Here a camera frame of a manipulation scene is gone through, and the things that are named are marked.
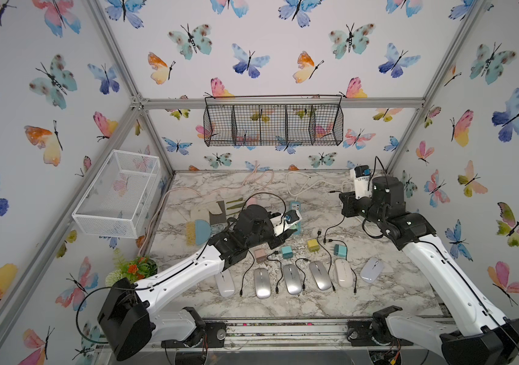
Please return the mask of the pink charger plug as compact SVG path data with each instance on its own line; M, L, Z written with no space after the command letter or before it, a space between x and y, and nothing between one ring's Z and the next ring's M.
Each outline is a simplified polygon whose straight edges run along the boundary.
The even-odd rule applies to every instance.
M267 260L268 253L265 249L256 249L253 254L258 263L263 263Z

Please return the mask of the teal charger plug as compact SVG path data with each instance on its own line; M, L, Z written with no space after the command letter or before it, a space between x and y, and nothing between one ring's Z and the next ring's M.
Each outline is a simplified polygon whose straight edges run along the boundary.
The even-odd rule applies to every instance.
M294 257L294 251L290 246L282 246L281 254L283 259L292 259Z

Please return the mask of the white wireless mouse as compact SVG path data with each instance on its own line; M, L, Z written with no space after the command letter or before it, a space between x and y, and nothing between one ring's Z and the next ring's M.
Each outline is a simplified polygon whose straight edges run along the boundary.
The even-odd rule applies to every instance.
M215 282L222 297L232 297L234 295L234 280L228 270L215 275Z

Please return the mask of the yellow green charger plug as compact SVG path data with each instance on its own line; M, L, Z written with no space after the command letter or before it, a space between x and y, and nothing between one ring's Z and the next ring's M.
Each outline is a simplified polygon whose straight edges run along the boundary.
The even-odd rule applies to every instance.
M309 252L318 252L321 246L317 239L311 239L306 242L306 247Z

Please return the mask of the black cable teal strip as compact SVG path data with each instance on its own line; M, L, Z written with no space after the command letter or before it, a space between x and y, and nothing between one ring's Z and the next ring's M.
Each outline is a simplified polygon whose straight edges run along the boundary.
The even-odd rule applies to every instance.
M349 288L353 290L353 294L357 293L358 276L355 270L352 268L351 263L348 260L348 245L342 240L329 239L329 242L335 243L334 256L335 260L335 272L338 283L341 287Z

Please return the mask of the black charging cable white mouse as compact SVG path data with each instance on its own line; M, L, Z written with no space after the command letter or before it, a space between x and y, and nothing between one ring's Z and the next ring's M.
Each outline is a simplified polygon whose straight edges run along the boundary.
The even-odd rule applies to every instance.
M256 257L254 256L254 254L251 252L250 249L247 250L247 253L249 254L249 256L250 256L252 261L251 261L249 267L245 270L245 272L242 275L241 286L240 286L240 290L239 290L240 297L242 297L244 295L244 288L245 288L245 284L246 284L246 276L247 276L247 274L250 272L250 270L253 268L253 266L256 263Z

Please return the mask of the black charging cable silver mouse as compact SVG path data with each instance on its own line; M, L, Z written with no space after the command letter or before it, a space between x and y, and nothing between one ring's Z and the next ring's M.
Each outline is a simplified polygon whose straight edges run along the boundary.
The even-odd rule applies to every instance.
M275 265L274 270L275 270L275 278L276 278L276 285L275 285L276 294L279 294L279 284L281 283L281 281L283 279L283 273L282 273L283 263L282 263L282 259L280 258L280 254L281 254L280 251L276 250L267 255L267 261L270 263L273 263Z

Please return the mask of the black cable lavender mouse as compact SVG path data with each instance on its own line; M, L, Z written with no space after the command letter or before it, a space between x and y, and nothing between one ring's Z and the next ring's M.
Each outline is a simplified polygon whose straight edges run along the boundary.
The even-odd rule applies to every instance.
M330 227L325 229L325 233L323 235L323 243L327 243L328 242L327 235L328 235L329 231L331 231L331 229L334 229L334 228L337 228L338 226L340 226L344 222L344 220L345 220L345 216L342 216L342 219L340 220L340 222L338 222L338 223L336 223L336 224L334 224L334 225L332 225L332 226L330 226Z

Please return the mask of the teal power strip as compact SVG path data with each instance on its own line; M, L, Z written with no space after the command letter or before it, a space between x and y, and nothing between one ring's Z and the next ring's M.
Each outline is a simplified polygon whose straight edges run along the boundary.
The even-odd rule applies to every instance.
M290 209L293 209L293 210L297 211L298 214L300 214L301 203L299 201L292 201L290 203ZM294 235L299 236L301 234L301 222L300 221L294 225L294 229L296 229L296 232L294 233Z

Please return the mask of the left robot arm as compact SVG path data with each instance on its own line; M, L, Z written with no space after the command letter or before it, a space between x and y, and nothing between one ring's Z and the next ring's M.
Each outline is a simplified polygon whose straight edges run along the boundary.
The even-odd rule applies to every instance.
M206 323L192 307L167 311L185 291L246 258L253 247L282 245L302 219L296 209L273 214L249 205L229 225L207 240L196 253L171 268L131 283L123 278L109 288L98 323L118 361L130 359L151 342L202 343Z

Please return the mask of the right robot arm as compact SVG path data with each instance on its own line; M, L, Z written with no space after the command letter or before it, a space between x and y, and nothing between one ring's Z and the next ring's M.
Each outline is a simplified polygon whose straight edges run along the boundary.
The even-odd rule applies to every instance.
M509 319L490 302L449 255L429 221L407 210L402 182L374 176L366 166L350 173L355 189L340 194L342 215L375 224L379 236L417 266L454 320L446 325L390 306L373 314L371 338L379 344L412 342L448 364L510 364L519 357L519 319Z

